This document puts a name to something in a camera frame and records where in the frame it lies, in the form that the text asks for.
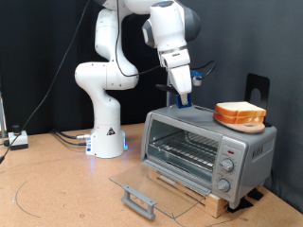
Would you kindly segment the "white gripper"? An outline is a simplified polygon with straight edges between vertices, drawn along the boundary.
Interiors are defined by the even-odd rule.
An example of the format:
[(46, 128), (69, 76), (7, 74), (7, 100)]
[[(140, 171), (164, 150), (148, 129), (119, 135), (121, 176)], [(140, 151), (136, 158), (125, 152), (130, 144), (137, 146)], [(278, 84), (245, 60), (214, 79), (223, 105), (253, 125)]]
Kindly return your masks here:
[(160, 64), (165, 67), (172, 86), (180, 95), (181, 104), (187, 106), (191, 103), (192, 89), (190, 77), (190, 57), (186, 49), (173, 52), (160, 52)]

